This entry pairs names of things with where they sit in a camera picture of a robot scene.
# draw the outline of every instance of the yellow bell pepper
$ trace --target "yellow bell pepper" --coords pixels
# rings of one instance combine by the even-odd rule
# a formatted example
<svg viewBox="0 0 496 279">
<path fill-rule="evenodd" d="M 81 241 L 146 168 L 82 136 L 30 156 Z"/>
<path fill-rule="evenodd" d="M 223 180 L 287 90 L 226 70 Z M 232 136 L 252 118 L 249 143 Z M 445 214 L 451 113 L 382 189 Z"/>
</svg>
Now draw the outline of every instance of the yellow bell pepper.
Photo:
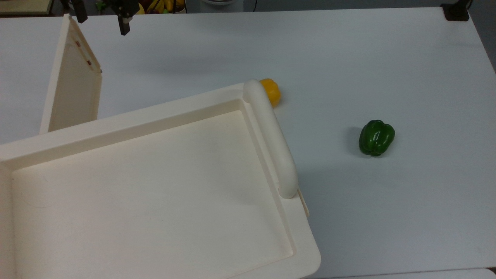
<svg viewBox="0 0 496 279">
<path fill-rule="evenodd" d="M 270 78 L 262 79 L 260 83 L 263 85 L 265 92 L 267 92 L 267 97 L 269 97 L 270 104 L 272 104 L 272 107 L 275 108 L 277 104 L 279 104 L 279 101 L 281 101 L 279 86 Z"/>
</svg>

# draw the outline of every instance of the white tray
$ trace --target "white tray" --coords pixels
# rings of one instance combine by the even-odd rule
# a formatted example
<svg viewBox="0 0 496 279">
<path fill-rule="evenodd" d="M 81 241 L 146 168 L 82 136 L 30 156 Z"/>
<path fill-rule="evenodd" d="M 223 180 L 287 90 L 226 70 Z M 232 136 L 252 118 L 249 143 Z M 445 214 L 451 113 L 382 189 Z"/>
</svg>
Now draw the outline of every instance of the white tray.
<svg viewBox="0 0 496 279">
<path fill-rule="evenodd" d="M 297 279 L 320 265 L 256 80 L 0 145 L 0 158 L 2 279 Z"/>
</svg>

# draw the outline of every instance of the white plastic panel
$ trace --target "white plastic panel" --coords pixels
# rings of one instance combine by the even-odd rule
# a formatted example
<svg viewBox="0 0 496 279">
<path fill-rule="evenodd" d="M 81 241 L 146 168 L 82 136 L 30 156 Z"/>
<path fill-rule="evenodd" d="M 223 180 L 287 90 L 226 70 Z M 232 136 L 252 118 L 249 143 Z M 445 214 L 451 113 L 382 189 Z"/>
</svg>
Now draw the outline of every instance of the white plastic panel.
<svg viewBox="0 0 496 279">
<path fill-rule="evenodd" d="M 40 133 L 96 120 L 102 74 L 77 23 L 64 16 Z"/>
</svg>

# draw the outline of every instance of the bell pepper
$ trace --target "bell pepper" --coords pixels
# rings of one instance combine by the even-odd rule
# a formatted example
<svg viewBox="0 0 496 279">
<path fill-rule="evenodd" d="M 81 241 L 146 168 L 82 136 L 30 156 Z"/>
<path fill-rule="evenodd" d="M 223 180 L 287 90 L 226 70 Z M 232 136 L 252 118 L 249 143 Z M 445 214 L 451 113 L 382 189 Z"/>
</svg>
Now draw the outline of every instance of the bell pepper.
<svg viewBox="0 0 496 279">
<path fill-rule="evenodd" d="M 360 133 L 359 146 L 363 154 L 380 156 L 394 139 L 394 129 L 381 120 L 372 120 L 367 123 Z"/>
<path fill-rule="evenodd" d="M 269 97 L 270 104 L 273 108 L 275 108 L 277 104 L 279 104 L 279 101 L 281 101 L 279 86 L 270 78 L 262 79 L 260 83 L 263 85 L 265 92 L 267 92 L 267 97 Z"/>
</svg>

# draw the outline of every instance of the table surface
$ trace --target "table surface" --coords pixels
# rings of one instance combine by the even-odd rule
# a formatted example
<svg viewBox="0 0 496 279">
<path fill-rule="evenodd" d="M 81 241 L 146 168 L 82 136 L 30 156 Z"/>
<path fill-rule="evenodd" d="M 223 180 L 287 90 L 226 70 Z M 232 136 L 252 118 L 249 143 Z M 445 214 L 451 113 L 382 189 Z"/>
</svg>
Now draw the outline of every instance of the table surface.
<svg viewBox="0 0 496 279">
<path fill-rule="evenodd" d="M 37 134 L 61 18 L 0 19 L 0 143 Z M 496 266 L 496 75 L 440 8 L 115 16 L 81 25 L 99 118 L 270 77 L 322 254 L 313 278 Z M 360 154 L 371 119 L 396 129 Z"/>
<path fill-rule="evenodd" d="M 48 14 L 52 0 L 0 0 L 0 15 Z"/>
</svg>

